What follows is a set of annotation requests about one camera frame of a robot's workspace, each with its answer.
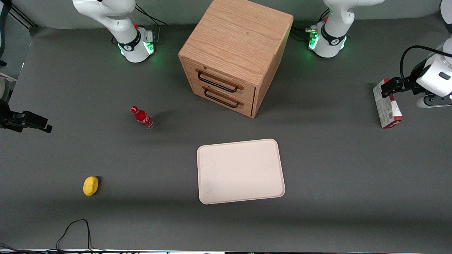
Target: red bottle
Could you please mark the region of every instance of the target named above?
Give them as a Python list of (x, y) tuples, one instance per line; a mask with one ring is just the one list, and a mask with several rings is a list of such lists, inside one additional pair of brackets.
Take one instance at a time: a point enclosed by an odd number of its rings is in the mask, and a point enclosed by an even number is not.
[(135, 119), (139, 121), (144, 128), (151, 129), (154, 127), (154, 121), (144, 112), (143, 110), (140, 110), (136, 106), (133, 106), (130, 108), (130, 111), (135, 115)]

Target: plastic tray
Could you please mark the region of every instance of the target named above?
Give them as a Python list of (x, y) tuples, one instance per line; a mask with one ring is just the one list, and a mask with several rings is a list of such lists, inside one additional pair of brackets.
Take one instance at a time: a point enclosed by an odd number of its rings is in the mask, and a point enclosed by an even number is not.
[(217, 204), (284, 195), (278, 143), (273, 139), (198, 148), (199, 200)]

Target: bottle cap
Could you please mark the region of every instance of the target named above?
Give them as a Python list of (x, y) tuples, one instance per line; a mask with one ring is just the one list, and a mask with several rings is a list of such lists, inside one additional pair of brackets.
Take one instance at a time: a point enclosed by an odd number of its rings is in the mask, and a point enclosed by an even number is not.
[(136, 113), (138, 113), (138, 111), (140, 111), (136, 106), (132, 106), (131, 108), (130, 108), (130, 111), (132, 111), (132, 113), (134, 113), (134, 114), (136, 114)]

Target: wood grain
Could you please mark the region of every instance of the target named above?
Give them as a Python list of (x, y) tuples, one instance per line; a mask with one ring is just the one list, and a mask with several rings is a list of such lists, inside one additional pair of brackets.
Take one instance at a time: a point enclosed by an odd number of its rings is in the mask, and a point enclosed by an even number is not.
[(292, 21), (247, 0), (214, 0), (179, 55), (258, 87)]
[(180, 63), (182, 64), (182, 68), (184, 69), (185, 75), (187, 76), (188, 82), (190, 83), (190, 87), (191, 87), (192, 90), (193, 90), (192, 82), (190, 81), (190, 78), (189, 78), (189, 75), (188, 75), (188, 72), (187, 72), (186, 64), (184, 63), (184, 60), (183, 60), (182, 56), (180, 56), (180, 55), (178, 54), (178, 57), (179, 57)]

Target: red and white box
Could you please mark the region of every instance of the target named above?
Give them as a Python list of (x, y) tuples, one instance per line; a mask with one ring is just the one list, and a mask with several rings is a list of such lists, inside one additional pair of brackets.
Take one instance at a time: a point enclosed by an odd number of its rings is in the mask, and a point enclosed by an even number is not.
[(394, 95), (390, 94), (386, 98), (383, 98), (381, 95), (381, 85), (388, 81), (390, 79), (384, 79), (373, 88), (373, 96), (375, 97), (378, 116), (380, 117), (381, 127), (383, 129), (390, 129), (403, 121), (402, 112), (400, 112)]

